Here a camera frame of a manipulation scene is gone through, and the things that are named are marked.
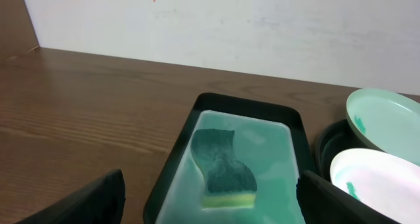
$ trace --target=white wall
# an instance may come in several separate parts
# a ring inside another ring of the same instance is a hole
[[[420,0],[26,0],[42,47],[420,95]]]

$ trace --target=black container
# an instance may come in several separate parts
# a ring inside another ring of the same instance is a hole
[[[350,148],[368,148],[354,134],[347,120],[341,120],[329,126],[315,144],[315,161],[318,174],[331,182],[329,167],[334,157]]]
[[[167,191],[169,190],[175,172],[178,169],[179,162],[188,145],[188,141],[194,132],[197,120],[204,110],[224,112],[227,114],[285,124],[291,132],[299,174],[302,174],[305,170],[316,173],[302,119],[296,110],[286,106],[265,102],[251,101],[214,93],[204,93],[197,98],[165,166],[150,193],[143,210],[143,220],[145,224],[153,224],[156,222]]]

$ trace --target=green plastic lid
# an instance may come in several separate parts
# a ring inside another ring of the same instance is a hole
[[[368,147],[420,165],[420,104],[398,93],[359,89],[347,99],[347,121]]]

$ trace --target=green scouring pad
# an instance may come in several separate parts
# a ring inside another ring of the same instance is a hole
[[[257,181],[252,171],[235,158],[235,131],[199,129],[191,141],[192,157],[204,175],[205,208],[253,206]]]

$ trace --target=wood grain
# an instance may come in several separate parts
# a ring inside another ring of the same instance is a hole
[[[0,0],[0,62],[38,47],[24,0]]]
[[[0,64],[0,223],[114,168],[127,188],[122,223],[142,223],[144,203],[200,93],[295,108],[312,143],[345,117],[353,90],[52,49],[10,59]]]

